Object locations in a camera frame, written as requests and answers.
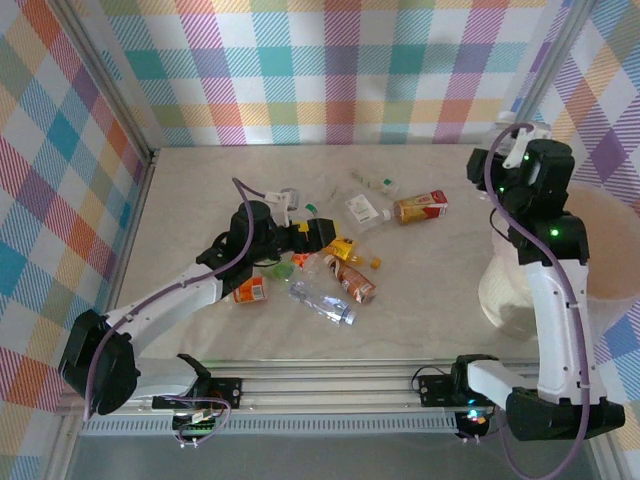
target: white bucket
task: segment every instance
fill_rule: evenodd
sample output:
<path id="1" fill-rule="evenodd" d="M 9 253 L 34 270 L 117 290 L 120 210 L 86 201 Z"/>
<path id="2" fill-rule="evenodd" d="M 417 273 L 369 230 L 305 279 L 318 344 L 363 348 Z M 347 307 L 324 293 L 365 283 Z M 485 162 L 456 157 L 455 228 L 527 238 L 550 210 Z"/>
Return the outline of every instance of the white bucket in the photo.
<path id="1" fill-rule="evenodd" d="M 565 209 L 580 217 L 587 229 L 587 306 L 596 343 L 640 299 L 640 219 L 603 189 L 572 182 L 568 192 Z M 496 223 L 506 233 L 506 222 Z M 517 251 L 496 232 L 491 240 L 494 257 L 478 287 L 482 310 L 505 334 L 535 337 L 531 291 Z"/>

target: purple cable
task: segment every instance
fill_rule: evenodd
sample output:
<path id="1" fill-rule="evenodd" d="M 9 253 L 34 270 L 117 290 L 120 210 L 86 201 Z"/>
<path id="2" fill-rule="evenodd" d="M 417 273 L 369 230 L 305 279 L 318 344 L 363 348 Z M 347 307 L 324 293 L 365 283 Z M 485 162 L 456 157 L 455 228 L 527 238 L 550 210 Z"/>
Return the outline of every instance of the purple cable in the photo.
<path id="1" fill-rule="evenodd" d="M 496 149 L 502 142 L 502 140 L 509 135 L 514 130 L 520 130 L 521 128 L 525 128 L 528 132 L 530 132 L 534 127 L 529 123 L 516 123 L 514 125 L 510 125 L 507 127 L 498 137 L 495 139 L 493 144 L 491 145 L 491 149 L 489 149 L 489 154 L 487 155 L 487 160 L 484 164 L 484 183 L 487 187 L 487 194 L 491 199 L 491 203 L 497 210 L 497 212 L 504 217 L 507 223 L 513 227 L 516 231 L 518 231 L 523 237 L 529 240 L 532 244 L 542 251 L 545 256 L 549 259 L 553 267 L 556 269 L 558 273 L 558 277 L 560 279 L 560 283 L 562 284 L 562 289 L 564 290 L 565 295 L 569 301 L 570 305 L 576 305 L 578 300 L 576 295 L 571 287 L 571 281 L 567 276 L 567 272 L 565 272 L 564 268 L 560 264 L 558 258 L 553 254 L 553 252 L 538 238 L 532 235 L 526 228 L 520 225 L 509 212 L 505 210 L 505 208 L 500 204 L 500 200 L 498 200 L 498 196 L 493 188 L 493 182 L 491 181 L 491 164 L 493 162 L 493 157 L 496 153 Z M 578 308 L 571 308 L 571 312 L 573 314 L 574 328 L 576 330 L 576 343 L 578 347 L 578 360 L 580 362 L 580 384 L 582 385 L 582 414 L 580 416 L 580 427 L 578 428 L 578 433 L 576 435 L 576 439 L 567 453 L 565 459 L 560 462 L 555 470 L 551 473 L 543 475 L 542 477 L 531 477 L 525 473 L 523 473 L 518 466 L 515 464 L 513 459 L 513 455 L 508 448 L 506 433 L 503 429 L 503 425 L 500 420 L 498 420 L 498 430 L 500 431 L 500 436 L 502 437 L 502 446 L 504 447 L 504 453 L 507 457 L 507 461 L 509 465 L 513 469 L 513 471 L 524 480 L 549 480 L 557 477 L 566 467 L 573 461 L 573 459 L 578 454 L 578 450 L 582 447 L 582 442 L 584 441 L 584 437 L 587 433 L 587 427 L 589 424 L 589 409 L 591 404 L 591 396 L 589 395 L 589 362 L 587 359 L 587 347 L 584 338 L 584 330 L 582 328 L 582 318 L 580 315 L 580 310 Z M 496 416 L 500 417 L 500 412 L 496 412 Z"/>
<path id="2" fill-rule="evenodd" d="M 253 189 L 250 189 L 235 177 L 232 178 L 231 181 L 236 186 L 236 188 L 238 189 L 238 192 L 240 193 L 240 196 L 242 197 L 242 202 L 244 203 L 244 207 L 247 210 L 247 217 L 249 219 L 249 232 L 248 232 L 249 234 L 247 235 L 247 241 L 244 243 L 244 247 L 242 247 L 242 250 L 240 251 L 240 253 L 238 253 L 238 255 L 226 265 L 216 268 L 212 272 L 206 273 L 205 275 L 200 275 L 198 277 L 190 278 L 184 282 L 184 285 L 181 283 L 174 283 L 173 285 L 169 285 L 168 287 L 154 293 L 149 298 L 146 298 L 145 300 L 140 302 L 138 305 L 136 305 L 135 308 L 133 308 L 126 315 L 124 315 L 120 320 L 116 322 L 115 325 L 113 325 L 109 330 L 107 330 L 107 333 L 105 333 L 104 337 L 102 337 L 102 340 L 100 340 L 100 343 L 96 348 L 96 351 L 93 353 L 93 357 L 91 357 L 91 363 L 89 365 L 89 371 L 87 373 L 87 386 L 84 391 L 84 414 L 83 414 L 83 420 L 85 422 L 88 422 L 92 415 L 91 401 L 93 400 L 93 387 L 96 379 L 96 371 L 98 369 L 98 360 L 100 359 L 100 356 L 102 355 L 102 352 L 105 346 L 107 345 L 107 342 L 109 341 L 109 339 L 113 336 L 114 333 L 116 333 L 116 331 L 120 327 L 122 327 L 122 325 L 130 321 L 129 317 L 137 315 L 138 313 L 140 313 L 140 311 L 143 308 L 148 307 L 159 298 L 164 297 L 166 294 L 173 292 L 174 290 L 177 290 L 179 288 L 185 288 L 188 285 L 191 285 L 196 282 L 200 282 L 202 280 L 206 280 L 207 278 L 211 278 L 215 275 L 218 275 L 219 273 L 222 273 L 230 269 L 235 264 L 237 264 L 249 250 L 249 247 L 251 246 L 251 241 L 253 240 L 253 211 L 251 210 L 251 204 L 249 203 L 249 199 L 247 198 L 247 195 L 244 193 L 243 189 L 247 189 L 251 193 L 259 197 L 264 197 L 264 194 L 260 192 L 256 192 Z"/>
<path id="3" fill-rule="evenodd" d="M 198 440 L 195 440 L 193 442 L 194 446 L 201 445 L 202 443 L 206 442 L 211 437 L 213 437 L 220 430 L 222 430 L 224 428 L 224 426 L 229 422 L 229 418 L 231 417 L 231 404 L 229 402 L 227 402 L 224 398 L 215 398 L 215 397 L 185 398 L 185 397 L 180 397 L 180 396 L 177 396 L 177 395 L 163 395 L 163 397 L 167 398 L 169 400 L 178 400 L 179 402 L 211 402 L 211 403 L 217 403 L 218 405 L 224 405 L 224 407 L 225 407 L 225 409 L 224 409 L 225 415 L 224 415 L 224 418 L 220 421 L 220 424 L 216 425 L 216 428 L 211 430 L 204 437 L 199 438 Z M 177 437 L 178 437 L 178 441 L 180 442 L 181 445 L 184 445 L 185 443 L 187 443 L 186 440 L 184 439 L 184 437 L 182 436 L 182 432 L 184 430 L 185 430 L 184 427 L 181 427 L 178 430 Z"/>

